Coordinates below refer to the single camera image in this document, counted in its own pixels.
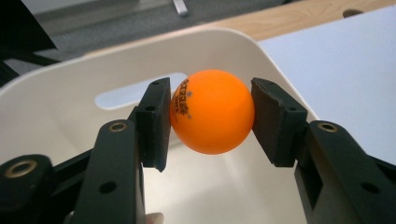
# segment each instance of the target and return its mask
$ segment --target white surface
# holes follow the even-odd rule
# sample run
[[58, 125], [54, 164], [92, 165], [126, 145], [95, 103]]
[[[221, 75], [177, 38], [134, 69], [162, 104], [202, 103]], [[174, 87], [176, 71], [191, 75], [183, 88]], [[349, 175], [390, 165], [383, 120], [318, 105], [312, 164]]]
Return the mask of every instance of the white surface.
[[320, 118], [396, 164], [396, 7], [260, 42]]
[[[298, 97], [259, 46], [229, 30], [205, 30], [139, 42], [59, 63], [0, 89], [0, 163], [21, 154], [50, 156], [57, 164], [93, 147], [99, 128], [126, 119], [134, 105], [96, 106], [103, 92], [153, 77], [221, 69], [250, 87], [270, 79]], [[166, 169], [145, 169], [148, 213], [165, 224], [305, 223], [294, 169], [273, 167], [254, 136], [218, 156], [198, 154], [172, 134]]]
[[170, 78], [171, 92], [174, 92], [178, 85], [180, 85], [187, 76], [183, 73], [172, 73], [166, 76], [153, 77], [132, 85], [116, 88], [112, 91], [106, 91], [95, 97], [95, 104], [105, 110], [114, 110], [128, 105], [136, 105], [142, 99], [149, 84], [164, 77]]

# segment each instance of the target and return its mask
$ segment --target wooden table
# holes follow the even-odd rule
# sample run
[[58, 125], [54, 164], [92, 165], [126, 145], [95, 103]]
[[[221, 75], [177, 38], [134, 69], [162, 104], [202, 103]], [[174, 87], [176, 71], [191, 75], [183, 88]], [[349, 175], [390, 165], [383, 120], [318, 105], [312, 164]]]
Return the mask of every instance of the wooden table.
[[[255, 40], [264, 40], [277, 35], [284, 35], [301, 29], [317, 26], [326, 22], [338, 21], [344, 18], [345, 12], [368, 12], [396, 5], [396, 0], [303, 0], [281, 7], [273, 7], [261, 11], [214, 21], [203, 25], [156, 35], [120, 46], [111, 47], [125, 48], [141, 41], [147, 41], [166, 36], [175, 36], [210, 27], [223, 27], [240, 31]], [[106, 51], [100, 49], [88, 53], [93, 55]]]

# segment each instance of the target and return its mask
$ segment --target ping pong ball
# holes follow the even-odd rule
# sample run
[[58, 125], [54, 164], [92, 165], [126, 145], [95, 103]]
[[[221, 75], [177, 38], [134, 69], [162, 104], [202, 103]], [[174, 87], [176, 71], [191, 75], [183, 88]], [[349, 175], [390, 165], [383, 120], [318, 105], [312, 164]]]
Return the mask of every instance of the ping pong ball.
[[220, 154], [239, 146], [254, 121], [253, 98], [234, 75], [205, 70], [186, 78], [175, 91], [170, 121], [178, 138], [204, 154]]

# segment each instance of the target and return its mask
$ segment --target white plastic bin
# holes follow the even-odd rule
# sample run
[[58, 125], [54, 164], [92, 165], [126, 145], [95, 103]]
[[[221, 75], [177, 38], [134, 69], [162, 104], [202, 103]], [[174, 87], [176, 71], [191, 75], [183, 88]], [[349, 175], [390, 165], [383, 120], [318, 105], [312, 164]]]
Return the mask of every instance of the white plastic bin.
[[[95, 103], [101, 93], [206, 69], [231, 72], [249, 88], [253, 77], [270, 79], [300, 99], [258, 45], [235, 31], [142, 41], [45, 67], [3, 87], [0, 162], [33, 153], [65, 161], [92, 148], [103, 124], [126, 119], [135, 106], [102, 109]], [[305, 223], [293, 172], [271, 165], [252, 133], [218, 156], [187, 149], [172, 135], [166, 169], [145, 169], [147, 212], [163, 212], [169, 224]]]

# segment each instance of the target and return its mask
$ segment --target screw hole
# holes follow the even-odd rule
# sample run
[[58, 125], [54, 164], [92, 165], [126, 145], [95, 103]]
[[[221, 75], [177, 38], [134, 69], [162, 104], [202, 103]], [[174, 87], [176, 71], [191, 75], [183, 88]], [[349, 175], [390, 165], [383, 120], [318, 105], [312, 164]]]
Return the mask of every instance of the screw hole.
[[32, 160], [19, 161], [10, 166], [5, 173], [7, 178], [16, 178], [27, 175], [37, 167], [37, 162]]
[[374, 193], [374, 194], [379, 193], [379, 188], [376, 185], [374, 185], [374, 184], [371, 184], [371, 183], [368, 183], [368, 182], [362, 182], [361, 183], [361, 187], [363, 189], [369, 191], [370, 193]]
[[348, 17], [359, 15], [361, 13], [363, 13], [363, 12], [360, 10], [357, 10], [357, 9], [347, 9], [343, 12], [343, 17], [348, 18]]
[[155, 106], [148, 106], [148, 107], [146, 107], [146, 110], [147, 111], [153, 111], [153, 110], [155, 110]]
[[99, 192], [101, 192], [102, 194], [108, 194], [113, 192], [116, 188], [117, 185], [114, 181], [108, 181], [99, 187]]
[[108, 129], [113, 132], [113, 133], [117, 133], [117, 132], [122, 132], [126, 129], [127, 125], [126, 123], [114, 123], [112, 125], [110, 125], [110, 127], [108, 127]]
[[330, 124], [330, 123], [320, 123], [318, 124], [318, 127], [328, 133], [336, 133], [338, 132], [338, 128], [335, 127], [334, 125]]

